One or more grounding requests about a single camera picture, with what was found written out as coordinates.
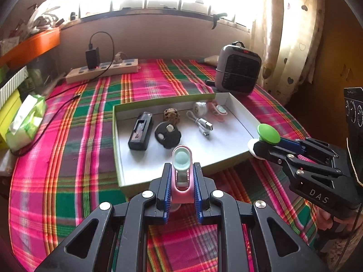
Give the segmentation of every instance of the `power adapter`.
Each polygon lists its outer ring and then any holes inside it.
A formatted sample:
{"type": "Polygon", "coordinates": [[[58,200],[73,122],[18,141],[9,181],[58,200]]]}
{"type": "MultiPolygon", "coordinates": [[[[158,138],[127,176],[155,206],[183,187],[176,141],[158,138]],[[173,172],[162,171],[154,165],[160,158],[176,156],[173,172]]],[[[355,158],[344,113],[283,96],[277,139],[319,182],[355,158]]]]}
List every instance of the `power adapter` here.
{"type": "Polygon", "coordinates": [[[93,70],[100,65],[99,50],[93,48],[92,44],[88,45],[88,50],[86,51],[86,61],[89,70],[93,70]]]}

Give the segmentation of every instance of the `power strip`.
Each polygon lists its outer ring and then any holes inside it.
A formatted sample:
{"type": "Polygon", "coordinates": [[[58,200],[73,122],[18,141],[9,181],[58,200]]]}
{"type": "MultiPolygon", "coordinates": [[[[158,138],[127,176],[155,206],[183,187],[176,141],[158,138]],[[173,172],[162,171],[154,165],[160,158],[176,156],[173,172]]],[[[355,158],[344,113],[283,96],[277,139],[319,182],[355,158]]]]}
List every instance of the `power strip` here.
{"type": "MultiPolygon", "coordinates": [[[[101,63],[98,68],[89,70],[87,66],[76,68],[71,70],[66,76],[67,84],[75,83],[78,81],[91,80],[101,74],[108,66],[110,62],[101,63]]],[[[101,76],[113,76],[121,75],[124,73],[136,73],[139,71],[138,59],[127,59],[121,63],[112,64],[111,67],[101,76]]]]}

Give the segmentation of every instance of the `yellow box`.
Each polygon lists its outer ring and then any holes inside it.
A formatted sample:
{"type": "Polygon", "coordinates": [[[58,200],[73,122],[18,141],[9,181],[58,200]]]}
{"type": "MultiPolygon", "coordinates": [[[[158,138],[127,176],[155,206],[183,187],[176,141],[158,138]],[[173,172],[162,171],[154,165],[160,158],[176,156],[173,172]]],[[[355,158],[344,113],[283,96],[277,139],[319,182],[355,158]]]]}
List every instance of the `yellow box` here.
{"type": "Polygon", "coordinates": [[[20,106],[20,94],[16,89],[0,109],[0,149],[9,148],[5,134],[20,106]]]}

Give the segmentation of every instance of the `white usb cable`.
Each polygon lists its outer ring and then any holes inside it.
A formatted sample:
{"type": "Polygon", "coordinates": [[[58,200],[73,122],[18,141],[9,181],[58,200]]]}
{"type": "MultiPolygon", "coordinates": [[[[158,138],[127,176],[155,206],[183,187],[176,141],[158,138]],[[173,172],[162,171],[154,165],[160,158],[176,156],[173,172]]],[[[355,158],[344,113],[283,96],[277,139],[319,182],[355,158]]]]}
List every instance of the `white usb cable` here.
{"type": "Polygon", "coordinates": [[[209,132],[213,130],[213,125],[210,122],[202,118],[197,118],[192,111],[187,111],[186,116],[197,124],[199,132],[201,132],[203,136],[209,136],[209,132]]]}

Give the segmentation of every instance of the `green tissue package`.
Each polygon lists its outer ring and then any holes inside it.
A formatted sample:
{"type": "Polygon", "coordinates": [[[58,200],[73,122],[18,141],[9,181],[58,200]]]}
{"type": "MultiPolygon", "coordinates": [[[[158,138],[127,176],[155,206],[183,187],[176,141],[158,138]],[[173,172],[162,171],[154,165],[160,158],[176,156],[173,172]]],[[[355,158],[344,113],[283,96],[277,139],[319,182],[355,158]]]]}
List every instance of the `green tissue package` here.
{"type": "Polygon", "coordinates": [[[40,95],[28,95],[5,135],[6,143],[17,151],[32,142],[43,120],[47,105],[40,95]]]}

